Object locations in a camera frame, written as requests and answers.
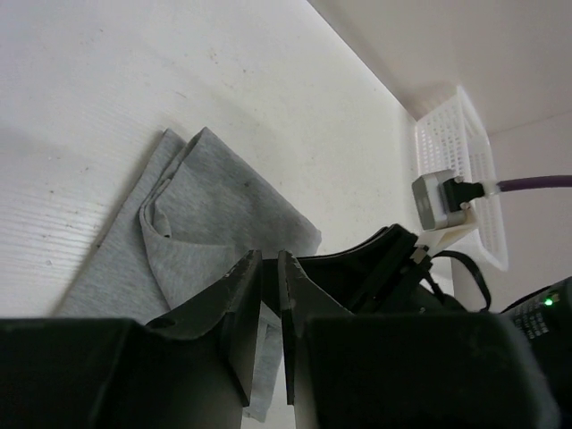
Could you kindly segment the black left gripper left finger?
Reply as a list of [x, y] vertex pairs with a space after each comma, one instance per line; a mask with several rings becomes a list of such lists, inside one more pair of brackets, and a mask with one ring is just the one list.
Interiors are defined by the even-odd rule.
[[146, 324], [170, 341], [196, 341], [212, 333], [214, 350], [250, 403], [261, 304], [261, 252], [250, 250], [229, 272], [198, 295]]

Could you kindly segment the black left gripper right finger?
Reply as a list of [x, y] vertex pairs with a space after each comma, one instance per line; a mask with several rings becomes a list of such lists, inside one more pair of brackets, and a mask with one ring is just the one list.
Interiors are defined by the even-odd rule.
[[355, 316], [286, 251], [278, 256], [278, 290], [288, 403], [348, 405], [358, 361]]

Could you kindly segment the grey tank top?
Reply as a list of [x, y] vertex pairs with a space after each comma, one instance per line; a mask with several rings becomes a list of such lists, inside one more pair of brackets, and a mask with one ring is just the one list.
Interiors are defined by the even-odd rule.
[[249, 251], [318, 250], [320, 231], [209, 129], [167, 130], [60, 317], [147, 323], [195, 298]]

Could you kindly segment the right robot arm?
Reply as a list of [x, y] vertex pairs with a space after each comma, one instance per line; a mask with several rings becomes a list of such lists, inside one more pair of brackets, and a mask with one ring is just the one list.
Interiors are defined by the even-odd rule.
[[568, 428], [571, 282], [465, 309], [394, 224], [321, 257], [264, 262], [301, 428]]

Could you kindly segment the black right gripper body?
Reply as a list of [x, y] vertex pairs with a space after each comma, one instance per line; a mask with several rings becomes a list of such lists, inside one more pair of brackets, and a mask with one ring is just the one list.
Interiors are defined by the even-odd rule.
[[[296, 258], [309, 278], [352, 315], [465, 312], [431, 276], [433, 261], [440, 257], [462, 263], [487, 297], [486, 282], [473, 259], [447, 250], [431, 257], [416, 241], [414, 233], [393, 224], [353, 248]], [[277, 257], [263, 262], [262, 297], [275, 314], [281, 313]]]

